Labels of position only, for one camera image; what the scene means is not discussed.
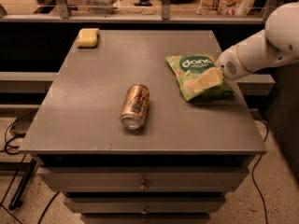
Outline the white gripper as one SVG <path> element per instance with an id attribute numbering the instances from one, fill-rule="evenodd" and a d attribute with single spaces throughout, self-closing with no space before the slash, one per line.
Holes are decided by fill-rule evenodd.
<path id="1" fill-rule="evenodd" d="M 200 93 L 223 82 L 223 76 L 236 80 L 249 75 L 237 55 L 237 45 L 226 49 L 215 62 L 215 66 L 207 69 L 200 77 L 192 80 L 186 87 L 190 94 Z"/>

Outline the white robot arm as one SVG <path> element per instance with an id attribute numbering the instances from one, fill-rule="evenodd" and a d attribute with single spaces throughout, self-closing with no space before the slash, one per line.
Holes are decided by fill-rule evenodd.
<path id="1" fill-rule="evenodd" d="M 190 94 L 202 93 L 267 67 L 280 67 L 299 58 L 299 3 L 282 5 L 268 17 L 264 29 L 226 49 L 208 69 L 187 83 Z"/>

